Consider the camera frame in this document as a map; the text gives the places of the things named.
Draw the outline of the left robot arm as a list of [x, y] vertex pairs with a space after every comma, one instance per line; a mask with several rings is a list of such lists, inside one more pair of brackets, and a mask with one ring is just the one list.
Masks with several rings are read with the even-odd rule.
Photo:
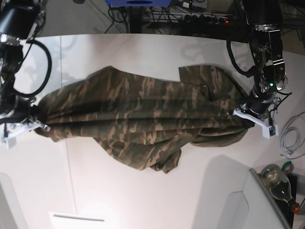
[[230, 39], [226, 47], [234, 68], [241, 75], [254, 77], [249, 96], [240, 104], [241, 111], [256, 118], [266, 117], [275, 95], [287, 85], [281, 40], [282, 12], [276, 0], [244, 0], [242, 4], [254, 66], [242, 70], [235, 61]]

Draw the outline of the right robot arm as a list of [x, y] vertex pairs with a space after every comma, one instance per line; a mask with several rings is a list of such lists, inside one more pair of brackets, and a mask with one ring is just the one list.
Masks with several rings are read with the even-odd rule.
[[[47, 85], [52, 68], [48, 48], [36, 40], [46, 22], [46, 0], [2, 0], [0, 2], [0, 123], [29, 125], [45, 124], [45, 117], [34, 105], [38, 95]], [[39, 46], [47, 57], [47, 71], [41, 86], [25, 94], [15, 89], [15, 74], [27, 55], [21, 41]]]

